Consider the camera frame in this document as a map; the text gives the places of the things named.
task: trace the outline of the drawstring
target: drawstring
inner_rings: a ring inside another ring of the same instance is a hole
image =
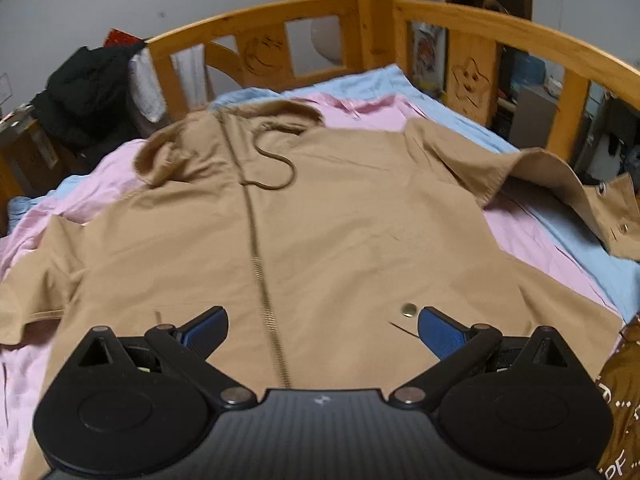
[[[291,168],[291,174],[289,175],[289,178],[287,179],[286,182],[284,182],[283,184],[279,184],[278,186],[269,186],[268,184],[263,184],[256,180],[241,180],[240,184],[241,186],[256,186],[256,187],[259,187],[260,189],[265,189],[267,191],[277,191],[279,189],[285,189],[286,187],[289,187],[291,184],[293,184],[293,181],[296,179],[296,175],[298,174],[298,170],[296,170],[296,167],[293,164],[293,162],[291,162],[286,156],[278,155],[277,153],[265,152],[260,146],[258,146],[258,139],[266,131],[267,131],[267,126],[263,125],[261,130],[257,132],[253,132],[252,141],[253,141],[255,151],[267,158],[272,158],[273,160],[279,160],[280,162],[284,162],[287,166]]]

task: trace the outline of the tan jacket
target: tan jacket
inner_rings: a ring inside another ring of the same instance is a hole
[[[62,318],[45,386],[91,326],[140,335],[214,304],[230,336],[210,362],[258,394],[414,377],[436,359],[407,302],[508,335],[554,325],[595,376],[620,320],[499,249],[481,207],[510,174],[640,256],[628,176],[599,195],[543,150],[495,155],[428,120],[392,133],[327,129],[284,101],[199,112],[152,136],[136,169],[146,189],[86,226],[53,218],[0,285],[0,341]],[[22,477],[44,467],[32,442]]]

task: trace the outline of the metal button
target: metal button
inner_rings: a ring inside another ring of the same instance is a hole
[[[413,303],[405,303],[400,309],[403,316],[413,317],[418,313],[418,307],[416,307]]]
[[[242,404],[243,402],[251,400],[253,396],[254,394],[252,394],[251,391],[242,386],[233,386],[232,388],[222,390],[222,393],[220,393],[220,398],[227,404]]]
[[[424,391],[420,388],[416,388],[415,386],[404,386],[402,388],[398,388],[394,392],[394,397],[405,404],[416,404],[417,402],[424,400],[424,397],[426,396],[427,395]]]

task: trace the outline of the pink bed sheet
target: pink bed sheet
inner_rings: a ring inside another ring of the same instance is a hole
[[[334,128],[398,131],[407,119],[422,115],[407,99],[395,95],[357,101],[318,93],[299,100],[317,108],[325,123]],[[31,209],[14,232],[0,240],[0,276],[4,278],[23,254],[37,248],[52,215],[86,223],[138,188],[141,183],[133,173],[132,159],[144,142],[123,144],[65,199],[47,198]],[[484,216],[504,251],[617,313],[597,284],[571,256],[556,247],[538,220],[521,206],[498,195]],[[25,330],[21,345],[0,346],[0,480],[16,480],[20,473],[56,326],[55,321],[33,323]]]

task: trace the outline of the bed headboard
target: bed headboard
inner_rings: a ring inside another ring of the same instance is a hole
[[[295,76],[285,24],[338,16],[342,65]],[[148,42],[171,117],[187,105],[170,55],[205,45],[206,63],[241,86],[275,91],[308,86],[336,76],[363,72],[395,62],[410,77],[411,22],[449,30],[446,104],[487,125],[497,105],[501,45],[542,56],[565,67],[563,90],[546,148],[568,160],[578,134],[590,82],[595,81],[640,108],[640,72],[581,40],[536,23],[498,12],[420,0],[289,0],[237,10],[162,34]],[[216,38],[234,36],[238,52]]]

